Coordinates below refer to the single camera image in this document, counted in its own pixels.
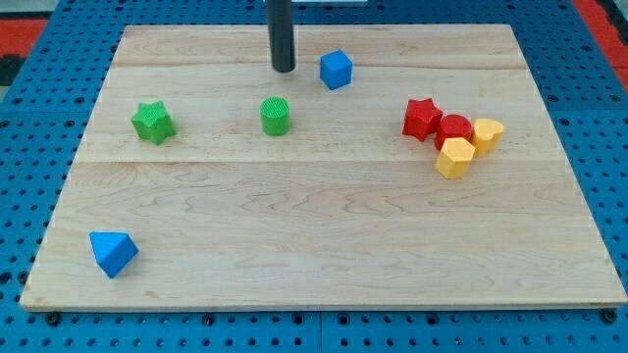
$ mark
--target wood grain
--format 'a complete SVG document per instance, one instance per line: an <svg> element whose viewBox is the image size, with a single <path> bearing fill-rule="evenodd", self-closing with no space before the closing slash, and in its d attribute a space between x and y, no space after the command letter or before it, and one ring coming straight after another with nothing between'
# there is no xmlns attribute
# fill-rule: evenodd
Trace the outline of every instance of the wood grain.
<svg viewBox="0 0 628 353"><path fill-rule="evenodd" d="M627 301L506 25L302 26L298 68L269 69L263 26L130 26L21 303L28 310L484 310ZM325 52L351 86L317 77ZM284 95L292 129L261 131ZM461 180L403 136L408 97L506 134ZM129 122L163 99L179 134ZM115 279L92 230L140 253Z"/></svg>

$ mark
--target blue block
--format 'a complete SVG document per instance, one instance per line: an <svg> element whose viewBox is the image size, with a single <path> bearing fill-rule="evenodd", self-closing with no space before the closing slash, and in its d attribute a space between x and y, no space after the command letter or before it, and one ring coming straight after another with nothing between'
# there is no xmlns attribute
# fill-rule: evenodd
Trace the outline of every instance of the blue block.
<svg viewBox="0 0 628 353"><path fill-rule="evenodd" d="M338 50L321 57L321 79L330 89L336 89L351 83L353 63Z"/></svg>
<svg viewBox="0 0 628 353"><path fill-rule="evenodd" d="M93 231L89 239L96 263L109 278L117 276L138 252L127 233Z"/></svg>

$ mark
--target red star block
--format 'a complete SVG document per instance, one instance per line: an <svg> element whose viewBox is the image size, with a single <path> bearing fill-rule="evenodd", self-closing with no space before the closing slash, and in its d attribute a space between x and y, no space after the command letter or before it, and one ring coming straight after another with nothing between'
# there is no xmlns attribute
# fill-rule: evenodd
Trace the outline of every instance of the red star block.
<svg viewBox="0 0 628 353"><path fill-rule="evenodd" d="M443 111L437 108L432 98L417 101L410 99L405 110L403 134L418 138L421 142L439 128Z"/></svg>
<svg viewBox="0 0 628 353"><path fill-rule="evenodd" d="M464 137L469 141L472 132L471 122L463 116L457 114L445 116L436 131L434 146L440 151L445 140L453 137Z"/></svg>

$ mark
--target toy block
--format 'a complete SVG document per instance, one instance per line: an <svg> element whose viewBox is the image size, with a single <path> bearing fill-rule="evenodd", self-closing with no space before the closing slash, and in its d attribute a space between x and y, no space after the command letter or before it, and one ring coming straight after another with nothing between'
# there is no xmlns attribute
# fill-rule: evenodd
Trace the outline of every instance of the toy block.
<svg viewBox="0 0 628 353"><path fill-rule="evenodd" d="M422 101L410 99L405 110L403 134L424 142L428 135L439 128L442 117L443 111L434 105L432 98Z"/></svg>
<svg viewBox="0 0 628 353"><path fill-rule="evenodd" d="M351 83L353 63L342 50L321 57L321 79L330 89Z"/></svg>
<svg viewBox="0 0 628 353"><path fill-rule="evenodd" d="M448 179L464 177L474 153L475 147L464 137L448 138L436 161L436 170Z"/></svg>
<svg viewBox="0 0 628 353"><path fill-rule="evenodd" d="M157 145L177 133L162 101L140 103L131 121L139 138L152 140Z"/></svg>
<svg viewBox="0 0 628 353"><path fill-rule="evenodd" d="M270 136L281 136L290 130L290 106L282 97L270 97L259 108L262 129Z"/></svg>
<svg viewBox="0 0 628 353"><path fill-rule="evenodd" d="M131 237L124 232L93 231L89 234L96 263L113 278L137 254Z"/></svg>
<svg viewBox="0 0 628 353"><path fill-rule="evenodd" d="M484 157L489 151L496 149L505 131L503 125L493 119L478 119L473 124L471 143L475 146L475 157Z"/></svg>
<svg viewBox="0 0 628 353"><path fill-rule="evenodd" d="M465 117L457 114L445 116L436 131L434 146L440 151L445 140L453 137L463 137L469 141L471 140L472 132L471 122Z"/></svg>

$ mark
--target red surface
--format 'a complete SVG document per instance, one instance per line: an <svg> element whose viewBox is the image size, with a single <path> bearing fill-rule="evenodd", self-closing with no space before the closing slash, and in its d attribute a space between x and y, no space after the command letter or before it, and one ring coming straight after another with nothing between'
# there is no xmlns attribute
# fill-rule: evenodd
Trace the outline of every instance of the red surface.
<svg viewBox="0 0 628 353"><path fill-rule="evenodd" d="M472 132L473 127L468 119L457 114L448 115L441 120L434 146L440 151L445 140L452 137L464 137L468 141L471 139Z"/></svg>
<svg viewBox="0 0 628 353"><path fill-rule="evenodd" d="M27 57L48 20L0 20L0 57Z"/></svg>
<svg viewBox="0 0 628 353"><path fill-rule="evenodd" d="M628 89L628 47L619 39L617 28L608 21L606 11L596 0L573 0L573 4L615 69L624 88Z"/></svg>
<svg viewBox="0 0 628 353"><path fill-rule="evenodd" d="M443 111L434 105L432 98L418 101L410 99L405 110L403 134L425 141L428 135L436 132L443 117Z"/></svg>

